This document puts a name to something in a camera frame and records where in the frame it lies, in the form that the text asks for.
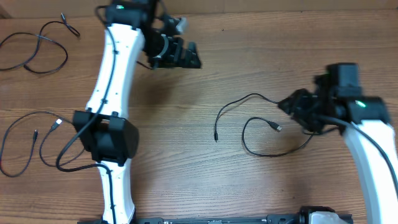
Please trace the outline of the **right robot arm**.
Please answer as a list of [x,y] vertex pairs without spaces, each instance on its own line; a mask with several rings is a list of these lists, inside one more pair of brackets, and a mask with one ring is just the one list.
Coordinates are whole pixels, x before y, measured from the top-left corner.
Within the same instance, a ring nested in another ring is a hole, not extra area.
[[335,125],[356,164],[368,223],[397,223],[397,150],[385,102],[363,95],[356,63],[327,65],[314,83],[314,92],[296,90],[278,107],[316,134]]

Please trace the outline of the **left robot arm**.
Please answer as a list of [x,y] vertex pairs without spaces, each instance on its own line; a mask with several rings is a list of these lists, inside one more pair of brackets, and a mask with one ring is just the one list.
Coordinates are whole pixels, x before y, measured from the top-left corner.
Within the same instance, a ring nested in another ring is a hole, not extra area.
[[104,51],[95,89],[72,124],[84,149],[99,169],[104,196],[100,223],[134,223],[131,162],[139,131],[129,122],[129,97],[141,53],[149,68],[201,68],[195,43],[183,46],[185,17],[157,15],[161,1],[112,1],[105,6]]

